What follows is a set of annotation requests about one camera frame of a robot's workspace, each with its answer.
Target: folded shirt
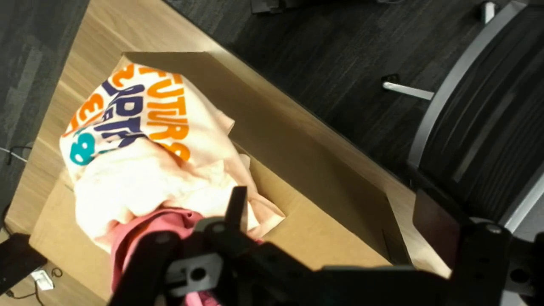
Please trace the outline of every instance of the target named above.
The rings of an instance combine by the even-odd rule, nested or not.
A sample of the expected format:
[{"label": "folded shirt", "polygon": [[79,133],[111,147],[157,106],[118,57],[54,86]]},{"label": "folded shirt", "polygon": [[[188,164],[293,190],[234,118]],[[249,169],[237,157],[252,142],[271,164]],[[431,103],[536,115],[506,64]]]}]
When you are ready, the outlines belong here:
[{"label": "folded shirt", "polygon": [[230,190],[246,186],[247,234],[263,237],[283,215],[256,193],[230,128],[181,76],[132,64],[115,72],[59,140],[76,224],[110,252],[120,225],[161,208],[224,217]]}]

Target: black cable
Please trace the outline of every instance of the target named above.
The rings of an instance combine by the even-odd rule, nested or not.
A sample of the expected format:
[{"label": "black cable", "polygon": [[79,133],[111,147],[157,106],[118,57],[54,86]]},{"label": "black cable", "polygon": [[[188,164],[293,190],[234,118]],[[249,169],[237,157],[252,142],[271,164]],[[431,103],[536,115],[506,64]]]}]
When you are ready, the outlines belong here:
[{"label": "black cable", "polygon": [[23,295],[23,297],[14,297],[13,292],[4,292],[4,297],[8,297],[9,300],[26,300],[26,298],[33,297],[38,306],[45,306],[38,298],[37,283],[35,281],[31,281],[31,283],[33,283],[33,293]]},{"label": "black cable", "polygon": [[59,268],[52,268],[52,269],[50,269],[50,276],[55,278],[55,280],[59,280],[59,278],[64,276],[64,273],[62,273]]}]

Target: office chair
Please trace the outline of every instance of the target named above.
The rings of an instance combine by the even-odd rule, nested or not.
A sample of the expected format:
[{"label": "office chair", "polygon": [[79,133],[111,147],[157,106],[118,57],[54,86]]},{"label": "office chair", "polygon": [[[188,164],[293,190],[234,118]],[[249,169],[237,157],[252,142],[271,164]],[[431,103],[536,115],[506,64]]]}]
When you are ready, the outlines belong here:
[{"label": "office chair", "polygon": [[458,225],[473,218],[528,242],[544,232],[544,3],[482,13],[485,28],[436,93],[382,84],[429,101],[407,166],[414,225],[445,263]]}]

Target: black object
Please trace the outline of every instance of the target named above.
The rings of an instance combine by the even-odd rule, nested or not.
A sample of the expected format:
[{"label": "black object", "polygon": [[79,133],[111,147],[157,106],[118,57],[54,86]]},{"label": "black object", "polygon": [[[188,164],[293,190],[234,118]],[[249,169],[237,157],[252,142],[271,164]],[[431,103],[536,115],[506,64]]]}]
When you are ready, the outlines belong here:
[{"label": "black object", "polygon": [[0,295],[20,283],[47,259],[28,246],[28,235],[11,235],[0,246]]},{"label": "black object", "polygon": [[[242,188],[232,193],[229,212],[241,212],[242,193]],[[275,246],[244,237],[232,217],[200,222],[184,242],[169,232],[144,237],[110,306],[145,306],[157,300],[179,305],[186,293],[200,292],[212,293],[225,306],[490,306],[499,303],[502,288],[519,293],[528,305],[544,303],[544,235],[526,244],[492,224],[465,227],[456,266],[445,281],[394,268],[310,273]]]},{"label": "black object", "polygon": [[487,220],[528,242],[544,232],[541,72],[541,3],[514,0],[458,59],[414,137],[412,179],[443,210],[419,207],[424,239],[446,218]]}]

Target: pink cloth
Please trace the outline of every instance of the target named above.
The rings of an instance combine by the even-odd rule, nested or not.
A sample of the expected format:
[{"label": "pink cloth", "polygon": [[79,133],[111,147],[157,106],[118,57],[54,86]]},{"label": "pink cloth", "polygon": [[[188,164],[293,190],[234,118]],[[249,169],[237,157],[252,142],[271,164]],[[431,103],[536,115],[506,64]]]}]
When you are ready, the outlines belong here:
[{"label": "pink cloth", "polygon": [[157,208],[224,217],[230,190],[247,190],[247,235],[283,215],[256,191],[227,135],[232,120],[178,74],[127,65],[71,118],[59,147],[74,183],[76,224],[110,252],[113,230]]},{"label": "pink cloth", "polygon": [[[118,225],[113,230],[113,246],[108,258],[111,271],[111,292],[118,286],[122,273],[127,269],[130,256],[142,237],[154,232],[173,232],[179,241],[191,235],[198,213],[186,210],[157,210],[147,217],[135,218],[127,225]],[[208,293],[190,293],[184,297],[184,306],[217,306],[218,303]]]}]

